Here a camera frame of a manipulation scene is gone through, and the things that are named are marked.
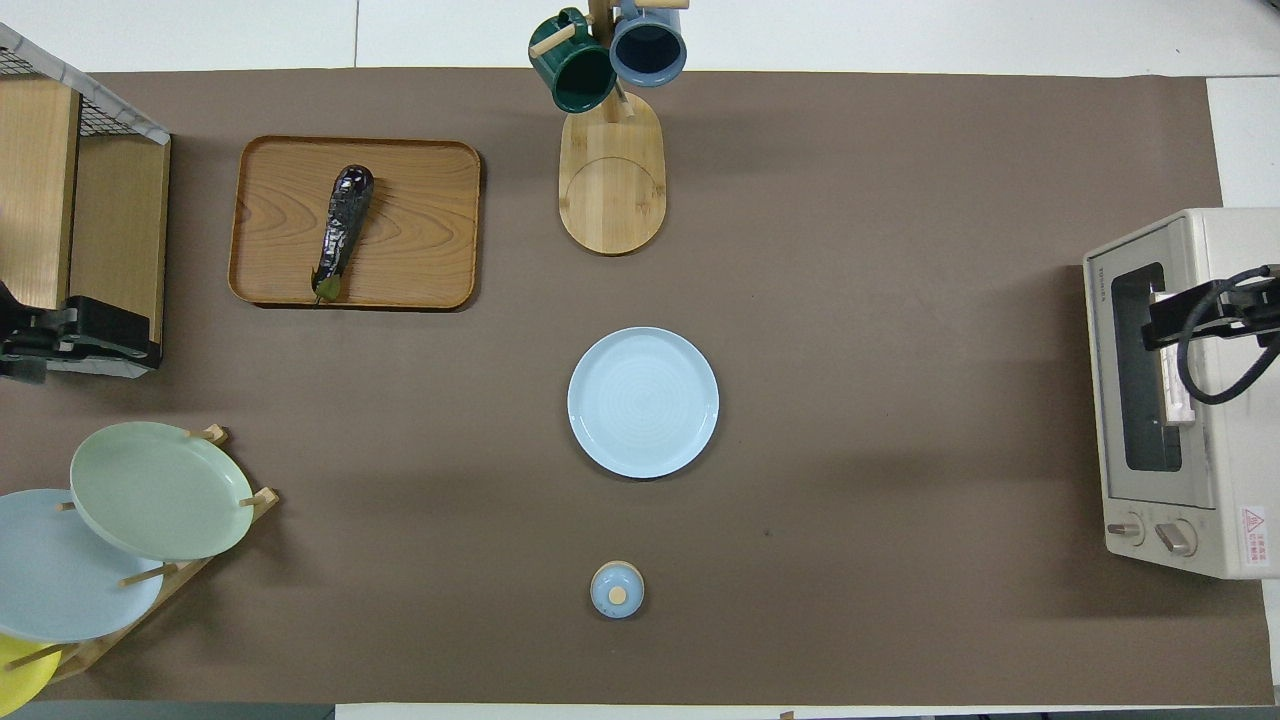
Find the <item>white floor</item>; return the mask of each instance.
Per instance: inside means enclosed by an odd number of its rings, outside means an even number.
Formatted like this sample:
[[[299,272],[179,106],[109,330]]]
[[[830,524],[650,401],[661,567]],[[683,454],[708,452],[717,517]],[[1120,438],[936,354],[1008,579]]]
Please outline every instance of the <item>white floor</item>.
[[[0,23],[91,73],[525,67],[534,26],[563,4],[0,0]],[[579,5],[585,8],[585,0]],[[691,0],[682,23],[690,70],[1211,77],[1224,205],[1280,206],[1280,10],[1263,0]],[[1263,583],[1263,593],[1272,676],[1280,685],[1280,580]],[[531,706],[401,710],[349,706],[342,716],[443,717],[462,710],[476,719],[550,716]],[[890,714],[809,710],[799,715]],[[584,717],[599,716],[582,711]],[[705,720],[777,716],[774,708],[635,712]]]

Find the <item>black cable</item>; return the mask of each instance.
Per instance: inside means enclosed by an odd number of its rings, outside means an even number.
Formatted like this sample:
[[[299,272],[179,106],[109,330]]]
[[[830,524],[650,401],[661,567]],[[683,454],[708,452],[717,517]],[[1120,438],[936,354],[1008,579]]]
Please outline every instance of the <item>black cable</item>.
[[[1192,379],[1192,370],[1187,363],[1187,350],[1192,343],[1192,334],[1196,333],[1196,325],[1199,324],[1201,318],[1208,310],[1208,306],[1213,304],[1215,300],[1224,292],[1231,292],[1238,290],[1242,283],[1253,278],[1276,277],[1272,274],[1270,265],[1262,265],[1261,268],[1254,268],[1252,270],[1245,270],[1228,278],[1222,284],[1213,283],[1212,287],[1204,297],[1196,304],[1190,314],[1187,316],[1187,322],[1183,324],[1181,332],[1178,333],[1178,377],[1187,386],[1187,392],[1192,395],[1196,400],[1199,400],[1204,405],[1221,405],[1229,400],[1236,398],[1242,392],[1249,389],[1249,386],[1262,375],[1262,373],[1271,365],[1271,363],[1280,355],[1280,336],[1272,340],[1262,355],[1249,366],[1248,370],[1240,375],[1240,379],[1235,380],[1235,384],[1224,389],[1220,393],[1210,395],[1201,389],[1196,380]]]

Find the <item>mug rack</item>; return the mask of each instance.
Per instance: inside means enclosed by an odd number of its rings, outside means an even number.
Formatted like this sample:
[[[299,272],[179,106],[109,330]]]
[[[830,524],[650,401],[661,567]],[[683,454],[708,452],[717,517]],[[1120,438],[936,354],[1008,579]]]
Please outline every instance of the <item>mug rack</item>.
[[[618,0],[590,0],[591,36],[613,41]],[[689,8],[689,0],[635,0],[641,9]],[[530,46],[538,58],[573,36],[572,26]],[[667,217],[667,161],[662,124],[648,102],[622,88],[603,102],[570,113],[561,132],[559,215],[579,245],[625,255],[649,242]]]
[[[207,439],[209,442],[221,446],[227,439],[228,434],[220,425],[214,424],[204,430],[188,430],[189,437],[200,437]],[[241,500],[242,506],[253,507],[253,518],[250,520],[250,527],[257,523],[268,511],[279,503],[280,496],[275,493],[271,488],[262,488],[253,493],[252,497]],[[59,510],[69,510],[70,507],[59,506]],[[182,561],[182,562],[166,562],[155,570],[142,573],[138,575],[132,575],[129,578],[123,578],[120,580],[122,585],[133,584],[147,578],[156,575],[164,575],[163,584],[160,585],[160,592],[156,596],[155,602],[151,607],[142,614],[141,618],[131,623],[129,625],[115,630],[114,633],[108,633],[105,635],[92,638],[77,643],[58,643],[50,644],[22,657],[14,659],[6,662],[0,671],[10,671],[44,657],[54,653],[61,653],[58,669],[54,671],[50,683],[56,683],[64,680],[73,675],[78,675],[88,670],[95,662],[99,661],[109,650],[116,646],[122,639],[124,639],[134,628],[137,628],[142,621],[151,616],[160,606],[163,606],[170,597],[174,596],[183,585],[187,584],[193,577],[196,577],[200,570],[209,564],[212,557],[202,557],[200,560]]]

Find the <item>green mug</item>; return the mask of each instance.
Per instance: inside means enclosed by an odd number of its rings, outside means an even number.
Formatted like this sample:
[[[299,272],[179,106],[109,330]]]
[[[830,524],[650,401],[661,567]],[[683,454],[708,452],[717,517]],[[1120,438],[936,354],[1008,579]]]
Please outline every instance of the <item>green mug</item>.
[[[573,35],[534,56],[529,61],[552,91],[556,106],[566,113],[585,113],[595,108],[613,91],[617,74],[609,61],[609,51],[591,37],[586,18],[577,8],[564,8],[534,29],[529,38],[532,47],[548,37],[572,26]]]

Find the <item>mug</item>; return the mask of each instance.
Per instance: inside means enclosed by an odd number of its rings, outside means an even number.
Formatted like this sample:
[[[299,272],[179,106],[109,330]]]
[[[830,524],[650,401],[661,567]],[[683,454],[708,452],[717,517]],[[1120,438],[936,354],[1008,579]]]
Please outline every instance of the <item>mug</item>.
[[[685,69],[685,38],[680,35],[680,10],[640,9],[635,0],[622,0],[622,19],[613,28],[609,61],[625,82],[658,87],[676,79]]]
[[[591,37],[582,13],[577,8],[564,8],[534,29],[529,45],[532,47],[570,26],[573,26],[573,35],[568,40],[536,58],[530,54],[529,61],[550,88],[557,108],[585,113],[609,96],[617,76],[609,63],[609,51]]]

